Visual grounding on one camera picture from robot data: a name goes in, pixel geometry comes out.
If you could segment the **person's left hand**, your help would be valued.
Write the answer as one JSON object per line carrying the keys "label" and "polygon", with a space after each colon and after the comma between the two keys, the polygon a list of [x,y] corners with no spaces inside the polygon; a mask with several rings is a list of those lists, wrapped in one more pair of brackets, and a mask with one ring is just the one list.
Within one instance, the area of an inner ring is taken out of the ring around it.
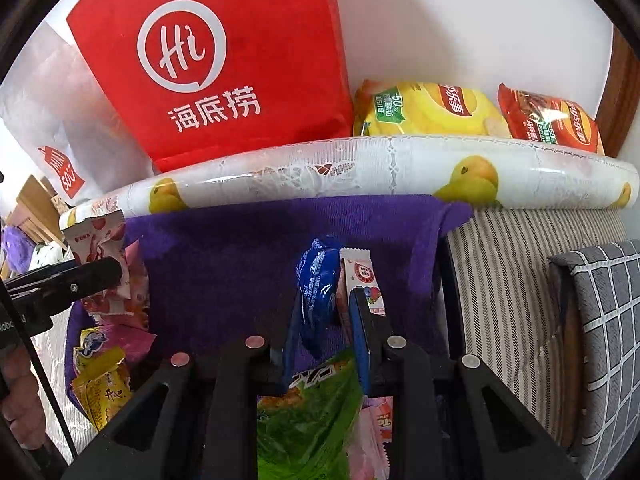
{"label": "person's left hand", "polygon": [[3,418],[22,448],[41,448],[46,440],[46,415],[26,349],[12,350],[1,365],[1,371],[9,387],[8,396],[1,402]]}

